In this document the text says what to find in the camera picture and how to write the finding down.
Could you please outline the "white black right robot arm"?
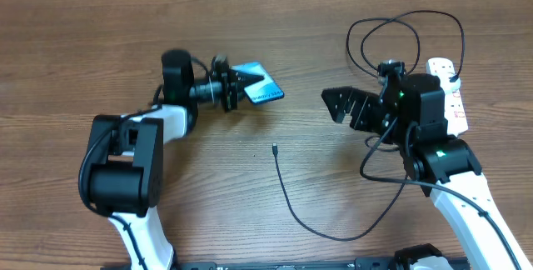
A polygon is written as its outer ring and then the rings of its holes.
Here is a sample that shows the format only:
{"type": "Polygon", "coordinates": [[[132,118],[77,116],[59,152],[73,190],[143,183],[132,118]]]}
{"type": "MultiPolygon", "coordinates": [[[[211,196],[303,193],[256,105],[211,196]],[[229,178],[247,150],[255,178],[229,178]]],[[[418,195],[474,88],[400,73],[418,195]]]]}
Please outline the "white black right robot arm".
{"type": "Polygon", "coordinates": [[[445,92],[438,77],[388,75],[380,93],[334,87],[321,97],[332,119],[398,146],[407,177],[431,199],[475,269],[530,269],[501,216],[482,166],[468,144],[447,132],[445,92]]]}

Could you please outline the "Samsung Galaxy smartphone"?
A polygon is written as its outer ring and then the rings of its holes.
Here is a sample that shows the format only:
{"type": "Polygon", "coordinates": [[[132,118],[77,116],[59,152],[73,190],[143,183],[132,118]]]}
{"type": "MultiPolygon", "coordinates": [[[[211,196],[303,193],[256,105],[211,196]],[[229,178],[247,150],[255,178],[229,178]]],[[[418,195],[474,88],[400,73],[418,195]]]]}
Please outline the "Samsung Galaxy smartphone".
{"type": "Polygon", "coordinates": [[[258,105],[276,101],[285,97],[285,93],[258,61],[234,65],[232,69],[246,74],[261,75],[263,79],[244,88],[251,103],[258,105]]]}

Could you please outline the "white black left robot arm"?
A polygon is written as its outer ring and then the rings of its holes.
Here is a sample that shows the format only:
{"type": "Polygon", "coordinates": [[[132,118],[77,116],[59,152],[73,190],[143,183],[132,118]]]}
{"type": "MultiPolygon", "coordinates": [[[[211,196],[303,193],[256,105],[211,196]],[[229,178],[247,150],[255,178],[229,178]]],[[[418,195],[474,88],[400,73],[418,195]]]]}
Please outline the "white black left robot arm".
{"type": "Polygon", "coordinates": [[[91,212],[118,230],[131,258],[128,269],[178,269],[176,249],[158,215],[165,144],[184,138],[197,123],[201,103],[221,104],[230,112],[245,89],[265,76],[231,67],[216,56],[196,79],[202,62],[187,50],[161,56],[162,84],[150,108],[127,115],[97,115],[78,174],[79,196],[91,212]]]}

